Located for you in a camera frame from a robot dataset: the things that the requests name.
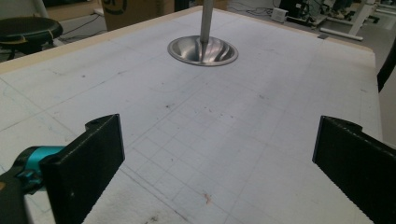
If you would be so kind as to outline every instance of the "cardboard box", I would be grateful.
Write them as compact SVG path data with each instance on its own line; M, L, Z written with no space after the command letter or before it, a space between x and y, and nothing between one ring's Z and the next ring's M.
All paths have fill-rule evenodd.
M227 10L227 0L214 0L215 2L213 3L214 8L221 9L221 10ZM197 6L202 6L204 4L204 0L196 0Z
M175 11L175 0L101 0L108 31Z

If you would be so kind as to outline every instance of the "stool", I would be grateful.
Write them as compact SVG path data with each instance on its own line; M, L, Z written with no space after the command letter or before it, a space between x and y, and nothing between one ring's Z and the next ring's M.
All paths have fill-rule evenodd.
M0 47L11 49L8 60L15 57L15 50L32 54L42 50L42 45L63 33L62 25L41 17L18 17L0 20Z

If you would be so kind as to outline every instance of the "table surface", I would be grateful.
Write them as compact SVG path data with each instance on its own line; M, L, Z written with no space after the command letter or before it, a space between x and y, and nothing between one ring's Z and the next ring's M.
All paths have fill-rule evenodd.
M86 223L371 223L311 161L321 115L381 140L372 51L215 10L239 58L181 63L201 7L0 63L0 170L119 113L126 160ZM28 196L53 223L45 192Z

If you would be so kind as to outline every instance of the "white table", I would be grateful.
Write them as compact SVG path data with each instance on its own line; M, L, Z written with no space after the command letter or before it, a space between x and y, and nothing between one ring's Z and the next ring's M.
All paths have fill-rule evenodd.
M166 51L196 7L0 63L0 169L120 113L126 160L86 223L371 223L311 161L321 115L381 140L368 49L216 10L236 46L221 67ZM45 192L27 202L53 223Z

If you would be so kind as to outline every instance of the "black stool seat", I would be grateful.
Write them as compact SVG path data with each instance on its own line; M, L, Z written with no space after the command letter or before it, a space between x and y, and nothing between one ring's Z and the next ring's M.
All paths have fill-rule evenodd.
M62 25L40 17L18 17L0 20L0 46L30 54L41 51L41 45L62 34Z

